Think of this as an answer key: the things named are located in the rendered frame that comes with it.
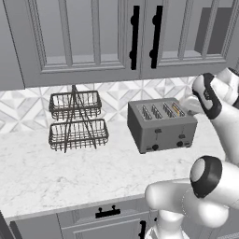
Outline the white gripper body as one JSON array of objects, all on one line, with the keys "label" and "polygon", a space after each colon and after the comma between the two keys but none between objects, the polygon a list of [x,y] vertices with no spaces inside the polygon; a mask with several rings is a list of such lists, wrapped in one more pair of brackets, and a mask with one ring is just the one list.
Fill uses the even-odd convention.
[{"label": "white gripper body", "polygon": [[201,104],[198,98],[195,95],[188,95],[185,98],[181,99],[179,103],[188,110],[191,115],[203,114],[204,111],[201,107]]}]

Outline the bread slice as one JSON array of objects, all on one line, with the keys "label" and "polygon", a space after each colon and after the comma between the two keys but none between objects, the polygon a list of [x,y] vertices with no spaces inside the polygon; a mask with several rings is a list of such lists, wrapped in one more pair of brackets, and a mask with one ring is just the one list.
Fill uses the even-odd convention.
[{"label": "bread slice", "polygon": [[176,103],[172,103],[172,108],[179,117],[184,117],[185,113],[180,109]]}]

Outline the grey four-slot toaster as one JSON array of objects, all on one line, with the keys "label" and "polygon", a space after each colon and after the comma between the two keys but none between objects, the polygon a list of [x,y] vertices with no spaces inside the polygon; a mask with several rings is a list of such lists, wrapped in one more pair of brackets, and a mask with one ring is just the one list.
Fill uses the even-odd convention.
[{"label": "grey four-slot toaster", "polygon": [[[176,114],[172,103],[180,107],[185,113],[184,117]],[[197,119],[190,115],[176,98],[128,103],[127,125],[141,154],[154,151],[153,145],[159,145],[156,151],[179,148],[176,145],[179,141],[184,144],[182,148],[189,148],[193,142],[197,123]],[[158,128],[162,129],[162,132],[155,134]],[[180,134],[184,134],[186,138],[180,139]]]}]

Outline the grey base cupboard door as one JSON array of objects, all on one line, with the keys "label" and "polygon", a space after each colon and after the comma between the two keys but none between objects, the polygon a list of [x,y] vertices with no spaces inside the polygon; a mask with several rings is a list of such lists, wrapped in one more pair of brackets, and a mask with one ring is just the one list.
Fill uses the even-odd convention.
[{"label": "grey base cupboard door", "polygon": [[149,224],[148,213],[100,219],[62,228],[63,239],[139,239],[140,221]]},{"label": "grey base cupboard door", "polygon": [[63,239],[55,214],[13,220],[9,227],[16,239]]}]

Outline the grey drawer front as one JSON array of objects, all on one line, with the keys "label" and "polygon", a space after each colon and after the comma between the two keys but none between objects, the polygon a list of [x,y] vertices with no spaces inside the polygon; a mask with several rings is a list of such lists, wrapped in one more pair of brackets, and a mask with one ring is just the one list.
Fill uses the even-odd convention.
[{"label": "grey drawer front", "polygon": [[[119,208],[121,213],[116,216],[106,218],[96,218],[95,214],[98,212],[98,208],[102,207],[104,211],[111,210],[112,205]],[[75,210],[68,210],[57,214],[61,228],[70,226],[76,226],[87,222],[95,222],[100,219],[110,219],[121,216],[134,215],[139,213],[148,213],[149,206],[144,198],[124,200],[109,204],[99,204],[86,208],[79,208]]]}]

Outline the grey cupboard side panel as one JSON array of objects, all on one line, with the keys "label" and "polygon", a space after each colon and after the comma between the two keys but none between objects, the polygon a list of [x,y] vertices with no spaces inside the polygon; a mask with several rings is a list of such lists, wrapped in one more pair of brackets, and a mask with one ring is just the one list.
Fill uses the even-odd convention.
[{"label": "grey cupboard side panel", "polygon": [[18,65],[7,15],[0,0],[0,91],[23,90],[24,85]]}]

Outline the grey wall cupboard door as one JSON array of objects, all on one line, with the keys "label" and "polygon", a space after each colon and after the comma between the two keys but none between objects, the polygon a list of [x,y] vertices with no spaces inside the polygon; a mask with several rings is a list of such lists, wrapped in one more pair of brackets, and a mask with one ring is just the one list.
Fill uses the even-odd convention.
[{"label": "grey wall cupboard door", "polygon": [[[156,7],[163,6],[157,67],[151,68]],[[143,79],[239,68],[239,0],[146,0]]]},{"label": "grey wall cupboard door", "polygon": [[[144,0],[3,0],[24,86],[140,77]],[[131,17],[140,6],[137,65]]]}]

